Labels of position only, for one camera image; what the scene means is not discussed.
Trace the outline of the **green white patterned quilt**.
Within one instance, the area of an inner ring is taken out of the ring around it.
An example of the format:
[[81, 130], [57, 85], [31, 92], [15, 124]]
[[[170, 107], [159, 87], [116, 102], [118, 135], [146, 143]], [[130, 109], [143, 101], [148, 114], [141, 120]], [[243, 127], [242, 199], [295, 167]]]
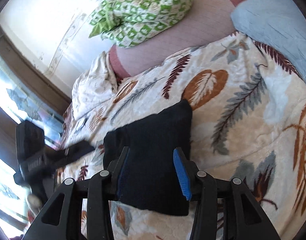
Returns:
[[193, 0], [103, 0], [91, 13], [89, 37], [135, 47], [179, 23]]

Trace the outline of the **light blue pillow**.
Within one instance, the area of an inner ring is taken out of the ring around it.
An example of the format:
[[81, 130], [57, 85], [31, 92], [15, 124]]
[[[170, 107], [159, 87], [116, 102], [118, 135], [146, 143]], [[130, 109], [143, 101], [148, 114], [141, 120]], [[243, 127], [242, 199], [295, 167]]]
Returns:
[[235, 29], [282, 53], [306, 83], [306, 19], [293, 0], [246, 0], [231, 19]]

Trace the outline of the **stained glass window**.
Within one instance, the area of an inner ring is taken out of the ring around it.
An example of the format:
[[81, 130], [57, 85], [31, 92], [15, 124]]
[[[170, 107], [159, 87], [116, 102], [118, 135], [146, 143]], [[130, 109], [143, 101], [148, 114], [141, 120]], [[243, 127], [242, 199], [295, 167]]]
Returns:
[[14, 183], [18, 172], [16, 127], [30, 121], [43, 129], [56, 149], [63, 134], [62, 114], [71, 99], [35, 70], [0, 28], [0, 222], [21, 233], [28, 221], [27, 188]]

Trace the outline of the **white floral pillow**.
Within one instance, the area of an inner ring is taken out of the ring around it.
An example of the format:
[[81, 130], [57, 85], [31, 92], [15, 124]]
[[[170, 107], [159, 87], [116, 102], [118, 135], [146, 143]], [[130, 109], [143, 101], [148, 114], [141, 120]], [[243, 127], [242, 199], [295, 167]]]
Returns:
[[103, 102], [113, 98], [118, 85], [114, 71], [104, 51], [92, 62], [89, 70], [74, 82], [71, 91], [74, 119], [78, 120]]

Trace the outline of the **black pants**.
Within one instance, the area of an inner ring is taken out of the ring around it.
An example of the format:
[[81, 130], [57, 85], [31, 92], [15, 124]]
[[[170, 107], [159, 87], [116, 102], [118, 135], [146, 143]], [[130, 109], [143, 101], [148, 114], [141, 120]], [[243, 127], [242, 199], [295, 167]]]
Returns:
[[190, 158], [193, 110], [186, 99], [158, 114], [134, 121], [107, 133], [103, 166], [128, 154], [117, 184], [117, 200], [141, 210], [187, 216], [189, 202], [182, 194], [173, 162], [180, 147]]

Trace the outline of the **leaf pattern fleece blanket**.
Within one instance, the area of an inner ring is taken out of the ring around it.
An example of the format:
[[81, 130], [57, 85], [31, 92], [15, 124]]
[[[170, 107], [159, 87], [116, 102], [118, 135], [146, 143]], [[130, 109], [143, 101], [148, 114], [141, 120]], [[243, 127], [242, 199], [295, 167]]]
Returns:
[[87, 139], [95, 150], [60, 168], [58, 184], [103, 168], [107, 132], [186, 99], [197, 166], [219, 179], [240, 178], [281, 239], [299, 233], [306, 221], [306, 84], [283, 54], [237, 32], [117, 85], [113, 98], [78, 120], [72, 105], [65, 112], [62, 145]]

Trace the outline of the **pink maroon quilted bedspread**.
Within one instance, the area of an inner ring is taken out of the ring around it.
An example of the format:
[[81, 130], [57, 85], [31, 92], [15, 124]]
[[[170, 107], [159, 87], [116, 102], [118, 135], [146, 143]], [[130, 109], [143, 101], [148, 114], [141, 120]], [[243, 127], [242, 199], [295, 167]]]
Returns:
[[235, 29], [231, 12], [245, 0], [193, 0], [180, 23], [132, 48], [112, 46], [109, 62], [117, 78], [138, 75], [160, 65], [170, 55], [220, 40]]

